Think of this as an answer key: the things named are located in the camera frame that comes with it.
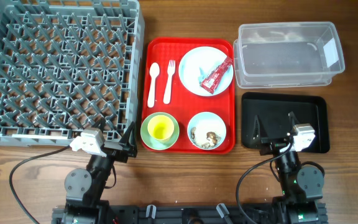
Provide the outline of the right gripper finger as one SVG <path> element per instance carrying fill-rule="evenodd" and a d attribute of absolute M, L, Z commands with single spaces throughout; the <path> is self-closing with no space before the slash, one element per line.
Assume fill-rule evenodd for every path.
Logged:
<path fill-rule="evenodd" d="M 298 125 L 299 125 L 299 121 L 298 119 L 296 118 L 294 112 L 289 112 L 288 114 L 288 119 L 289 119 L 289 122 L 290 122 L 290 126 L 291 126 L 291 134 L 298 134 Z"/>
<path fill-rule="evenodd" d="M 260 139 L 260 119 L 258 115 L 255 115 L 251 140 L 255 142 L 258 141 L 259 139 Z"/>

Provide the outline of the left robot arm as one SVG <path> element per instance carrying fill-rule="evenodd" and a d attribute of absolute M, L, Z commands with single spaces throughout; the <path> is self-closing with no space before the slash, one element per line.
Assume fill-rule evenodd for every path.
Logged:
<path fill-rule="evenodd" d="M 118 142 L 105 146 L 102 118 L 86 128 L 70 143 L 73 151 L 83 150 L 91 155 L 84 169 L 75 169 L 65 178 L 66 204 L 62 211 L 54 210 L 52 223 L 118 223 L 107 200 L 101 200 L 110 175 L 116 175 L 115 162 L 126 163 L 137 155 L 136 124 L 132 122 Z"/>

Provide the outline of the light blue small bowl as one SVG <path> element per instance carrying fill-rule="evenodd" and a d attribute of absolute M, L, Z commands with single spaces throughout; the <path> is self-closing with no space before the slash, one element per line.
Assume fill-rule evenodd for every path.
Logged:
<path fill-rule="evenodd" d="M 214 148 L 201 149 L 201 148 L 197 147 L 191 141 L 191 139 L 190 139 L 191 128 L 198 127 L 198 126 L 207 127 L 210 130 L 216 132 L 216 134 L 221 137 L 220 141 L 217 143 L 217 145 Z M 200 112 L 200 113 L 194 115 L 194 117 L 192 117 L 190 119 L 190 121 L 188 122 L 187 134 L 188 134 L 188 139 L 190 140 L 192 145 L 194 145 L 198 149 L 201 149 L 204 151 L 212 151 L 214 149 L 217 149 L 224 142 L 224 140 L 226 138 L 226 134 L 227 134 L 227 129 L 226 129 L 226 124 L 224 123 L 223 119 L 220 116 L 218 116 L 217 114 L 212 113 L 212 112 Z"/>

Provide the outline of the white plastic spoon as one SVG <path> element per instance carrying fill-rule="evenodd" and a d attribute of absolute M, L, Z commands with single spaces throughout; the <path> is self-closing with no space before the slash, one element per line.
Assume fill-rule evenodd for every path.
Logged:
<path fill-rule="evenodd" d="M 149 108 L 153 108 L 155 104 L 155 82 L 159 74 L 160 74 L 160 67 L 157 62 L 154 62 L 149 69 L 149 75 L 151 77 L 149 95 L 147 99 L 147 106 Z"/>

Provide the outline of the red snack wrapper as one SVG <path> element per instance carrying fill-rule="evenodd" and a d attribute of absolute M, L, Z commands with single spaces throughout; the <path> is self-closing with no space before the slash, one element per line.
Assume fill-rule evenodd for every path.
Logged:
<path fill-rule="evenodd" d="M 223 75 L 229 70 L 231 65 L 232 58 L 226 57 L 225 60 L 200 83 L 200 87 L 213 94 L 219 86 Z"/>

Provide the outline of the rice and meat leftovers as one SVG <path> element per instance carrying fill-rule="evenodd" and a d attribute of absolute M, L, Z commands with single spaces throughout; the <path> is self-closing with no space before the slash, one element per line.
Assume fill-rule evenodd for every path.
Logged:
<path fill-rule="evenodd" d="M 207 127 L 193 127 L 190 131 L 191 141 L 201 149 L 212 149 L 220 141 L 221 137 Z"/>

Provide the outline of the yellow plastic cup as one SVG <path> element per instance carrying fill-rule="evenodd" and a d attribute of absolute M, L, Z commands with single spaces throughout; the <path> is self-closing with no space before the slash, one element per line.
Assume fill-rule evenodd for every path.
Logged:
<path fill-rule="evenodd" d="M 168 141 L 173 132 L 175 126 L 173 121 L 167 115 L 159 114 L 150 119 L 147 130 L 151 137 L 155 140 L 164 142 Z"/>

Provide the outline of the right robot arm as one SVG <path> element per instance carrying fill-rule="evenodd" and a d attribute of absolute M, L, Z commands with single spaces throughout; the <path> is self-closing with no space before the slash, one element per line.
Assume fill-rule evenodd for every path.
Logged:
<path fill-rule="evenodd" d="M 310 146 L 315 138 L 313 127 L 300 124 L 294 113 L 288 114 L 290 132 L 283 138 L 270 138 L 259 116 L 254 117 L 252 143 L 260 147 L 261 155 L 273 155 L 283 195 L 275 197 L 261 223 L 327 223 L 323 197 L 324 169 L 317 163 L 301 162 L 298 153 Z"/>

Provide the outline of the green saucer bowl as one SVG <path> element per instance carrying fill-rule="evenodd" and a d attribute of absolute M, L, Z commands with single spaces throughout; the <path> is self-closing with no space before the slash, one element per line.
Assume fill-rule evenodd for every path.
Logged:
<path fill-rule="evenodd" d="M 151 137 L 150 134 L 148 133 L 147 125 L 148 125 L 150 119 L 156 115 L 159 115 L 159 114 L 167 115 L 168 117 L 170 117 L 170 119 L 174 123 L 175 129 L 174 129 L 174 132 L 173 132 L 171 138 L 168 141 L 164 141 L 164 142 L 157 141 L 153 137 Z M 179 137 L 179 134 L 180 134 L 180 128 L 179 128 L 179 124 L 176 121 L 176 119 L 172 115 L 170 115 L 168 113 L 164 113 L 164 112 L 156 112 L 156 113 L 149 115 L 148 117 L 146 117 L 144 119 L 143 123 L 141 124 L 141 128 L 140 128 L 140 136 L 141 136 L 141 139 L 143 140 L 144 144 L 147 147 L 149 147 L 153 150 L 156 150 L 156 151 L 163 151 L 163 150 L 166 150 L 166 149 L 172 147 L 176 143 L 176 141 Z"/>

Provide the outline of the white plastic fork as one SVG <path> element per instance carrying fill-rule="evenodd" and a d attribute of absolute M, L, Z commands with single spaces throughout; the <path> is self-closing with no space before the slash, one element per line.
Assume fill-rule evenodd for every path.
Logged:
<path fill-rule="evenodd" d="M 168 78 L 167 78 L 167 84 L 166 84 L 165 92 L 164 92 L 164 96 L 163 96 L 164 104 L 170 103 L 170 98 L 171 98 L 171 94 L 172 94 L 172 79 L 173 79 L 173 75 L 175 74 L 175 69 L 176 69 L 175 60 L 169 60 L 168 67 L 167 67 Z"/>

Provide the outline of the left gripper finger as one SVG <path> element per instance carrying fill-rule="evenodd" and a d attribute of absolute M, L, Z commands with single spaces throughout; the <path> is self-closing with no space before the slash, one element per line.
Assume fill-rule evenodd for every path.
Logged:
<path fill-rule="evenodd" d="M 92 127 L 93 129 L 97 129 L 98 131 L 103 132 L 105 125 L 106 125 L 106 120 L 105 120 L 105 118 L 100 118 L 100 119 L 98 119 L 97 122 L 95 122 L 91 127 Z"/>
<path fill-rule="evenodd" d="M 119 145 L 122 147 L 122 149 L 137 149 L 135 138 L 136 123 L 132 121 L 120 139 Z"/>

